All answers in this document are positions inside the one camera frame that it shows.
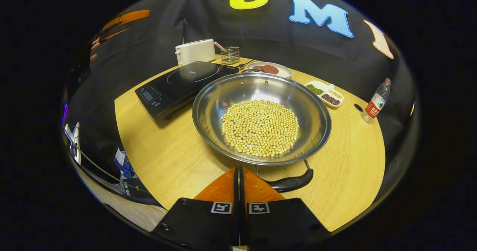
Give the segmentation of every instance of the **water bottle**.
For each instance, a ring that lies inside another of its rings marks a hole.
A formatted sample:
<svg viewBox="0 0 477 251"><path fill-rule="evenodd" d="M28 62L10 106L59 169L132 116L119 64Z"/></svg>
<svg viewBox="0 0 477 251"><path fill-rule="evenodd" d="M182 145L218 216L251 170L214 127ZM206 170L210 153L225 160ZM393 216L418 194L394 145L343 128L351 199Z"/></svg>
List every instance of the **water bottle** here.
<svg viewBox="0 0 477 251"><path fill-rule="evenodd" d="M368 106L361 114L361 117L365 122L371 123L375 118L376 115L383 109L385 106L386 101L389 98L389 94L391 92L391 80L386 78L386 80L379 85L378 89L375 92L375 95L369 102Z"/></svg>

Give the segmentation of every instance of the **wok handle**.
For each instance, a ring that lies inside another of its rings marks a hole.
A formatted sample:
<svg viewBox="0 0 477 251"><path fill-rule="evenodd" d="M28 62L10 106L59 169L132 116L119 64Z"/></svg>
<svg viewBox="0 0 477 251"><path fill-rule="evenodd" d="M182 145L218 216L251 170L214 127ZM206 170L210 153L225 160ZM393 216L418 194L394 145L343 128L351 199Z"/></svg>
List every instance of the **wok handle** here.
<svg viewBox="0 0 477 251"><path fill-rule="evenodd" d="M310 168L306 160L304 161L308 169L303 175L282 178L276 181L264 181L267 182L272 188L274 188L278 192L288 192L303 188L305 185L308 185L308 183L310 183L313 179L313 169ZM258 175L257 167L255 167L255 174Z"/></svg>

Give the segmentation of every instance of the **letter m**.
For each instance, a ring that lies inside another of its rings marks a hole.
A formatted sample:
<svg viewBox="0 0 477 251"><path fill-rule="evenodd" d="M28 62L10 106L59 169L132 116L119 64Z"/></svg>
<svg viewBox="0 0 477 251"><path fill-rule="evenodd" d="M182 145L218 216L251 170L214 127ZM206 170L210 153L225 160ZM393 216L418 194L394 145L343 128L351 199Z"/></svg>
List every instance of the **letter m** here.
<svg viewBox="0 0 477 251"><path fill-rule="evenodd" d="M331 22L327 24L329 30L347 37L354 36L346 19L348 12L338 6L326 4L320 9L311 0L293 0L293 7L294 13L289 17L293 22L310 23L311 20L306 17L308 12L318 26L322 26L330 18Z"/></svg>

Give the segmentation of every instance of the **black induction cooktop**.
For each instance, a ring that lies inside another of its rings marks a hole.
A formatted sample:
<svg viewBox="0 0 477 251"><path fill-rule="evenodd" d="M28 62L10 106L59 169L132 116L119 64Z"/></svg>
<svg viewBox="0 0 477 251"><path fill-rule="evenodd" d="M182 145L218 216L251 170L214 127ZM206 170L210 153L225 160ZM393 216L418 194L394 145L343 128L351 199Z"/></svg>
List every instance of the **black induction cooktop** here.
<svg viewBox="0 0 477 251"><path fill-rule="evenodd" d="M208 83L238 71L233 66L197 61L159 76L135 92L149 114L161 120L193 100Z"/></svg>

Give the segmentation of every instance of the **white toaster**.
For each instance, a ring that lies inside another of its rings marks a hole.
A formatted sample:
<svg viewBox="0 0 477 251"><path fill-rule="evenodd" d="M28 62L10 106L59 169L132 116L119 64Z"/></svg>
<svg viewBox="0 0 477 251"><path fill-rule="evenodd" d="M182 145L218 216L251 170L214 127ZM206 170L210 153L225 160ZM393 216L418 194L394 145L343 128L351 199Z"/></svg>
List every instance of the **white toaster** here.
<svg viewBox="0 0 477 251"><path fill-rule="evenodd" d="M204 39L176 46L176 55L179 66L196 61L213 61L215 60L214 40Z"/></svg>

